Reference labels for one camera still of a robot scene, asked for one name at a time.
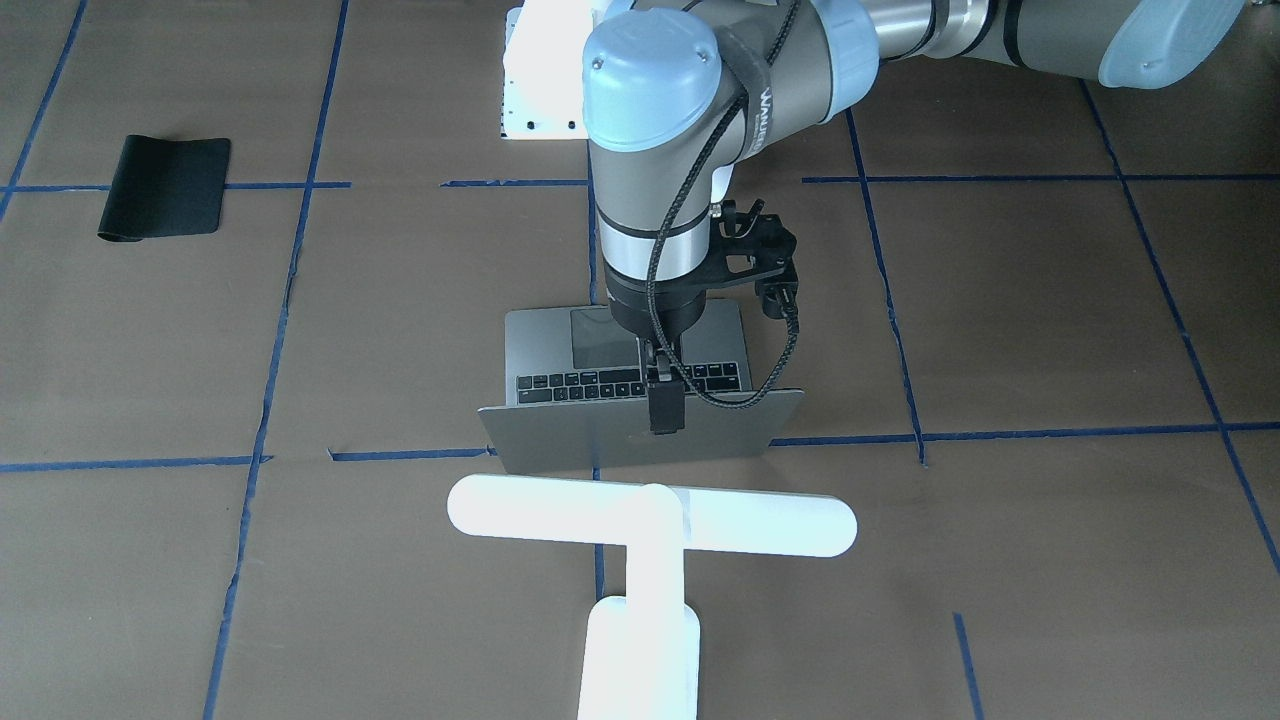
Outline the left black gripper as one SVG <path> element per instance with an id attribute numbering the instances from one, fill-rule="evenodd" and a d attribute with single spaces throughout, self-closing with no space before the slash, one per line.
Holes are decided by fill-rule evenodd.
<path id="1" fill-rule="evenodd" d="M 640 338 L 640 370 L 645 384 L 650 433 L 675 434 L 685 428 L 685 380 L 680 374 L 678 355 L 682 336 L 692 328 L 707 306 L 707 292 L 691 286 L 658 284 L 653 307 L 643 287 L 608 286 L 609 310 L 613 320 Z M 663 350 L 658 343 L 654 323 L 666 337 Z"/>

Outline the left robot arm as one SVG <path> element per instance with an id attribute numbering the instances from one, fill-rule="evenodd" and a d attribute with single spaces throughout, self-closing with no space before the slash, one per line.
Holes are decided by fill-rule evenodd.
<path id="1" fill-rule="evenodd" d="M 682 364 L 681 337 L 712 288 L 751 282 L 799 336 L 794 238 L 753 213 L 737 229 L 718 169 L 824 124 L 863 100 L 881 67 L 974 56 L 1164 88 L 1190 74 L 1242 13 L 1239 1 L 617 1 L 581 51 L 582 118 L 614 320 L 637 338 L 649 428 L 685 427 L 686 396 L 721 409 Z"/>

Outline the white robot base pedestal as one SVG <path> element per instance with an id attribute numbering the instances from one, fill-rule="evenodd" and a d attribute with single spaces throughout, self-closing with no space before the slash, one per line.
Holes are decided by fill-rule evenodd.
<path id="1" fill-rule="evenodd" d="M 609 1 L 522 1 L 506 15 L 500 136 L 509 141 L 577 141 L 582 118 L 582 50 Z"/>

